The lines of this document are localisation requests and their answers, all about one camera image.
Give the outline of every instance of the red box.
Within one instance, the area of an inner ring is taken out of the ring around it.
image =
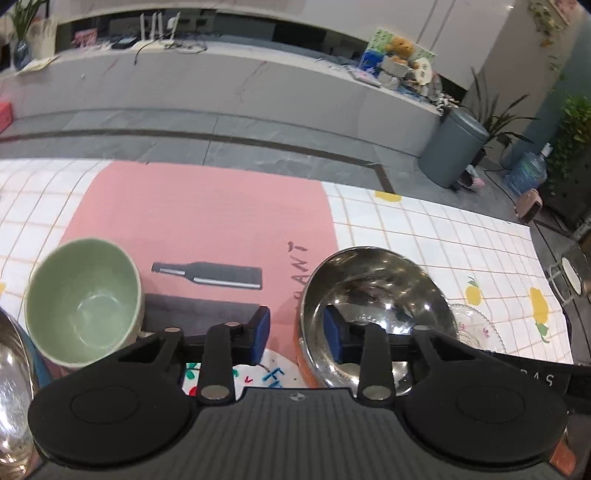
[[[10,102],[0,102],[0,133],[4,132],[12,123],[12,105]]]

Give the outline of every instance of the table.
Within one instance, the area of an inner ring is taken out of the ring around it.
[[[83,236],[113,241],[134,259],[146,321],[157,322],[150,308],[163,302],[197,305],[221,321],[267,305],[267,350],[261,365],[237,367],[238,394],[243,385],[304,386],[293,341],[301,291],[326,257],[360,245],[416,262],[450,303],[483,313],[508,353],[572,363],[566,321],[529,228],[453,207],[250,171],[24,159],[0,161],[0,222],[0,306],[23,326],[31,273],[57,245]],[[196,261],[259,268],[262,289],[151,271],[155,262]],[[187,392],[198,368],[187,370]]]

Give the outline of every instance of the vase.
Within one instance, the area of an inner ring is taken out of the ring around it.
[[[19,71],[31,62],[31,47],[26,40],[19,40],[17,42],[12,59],[14,61],[14,67]]]

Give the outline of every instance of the gray trash can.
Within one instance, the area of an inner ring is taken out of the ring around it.
[[[421,171],[449,188],[486,144],[489,134],[471,115],[453,109],[418,159]]]

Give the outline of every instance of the stuffed toy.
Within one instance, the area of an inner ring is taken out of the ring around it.
[[[393,55],[393,61],[408,65],[408,59],[414,53],[414,43],[406,38],[394,37],[385,49],[386,53]]]

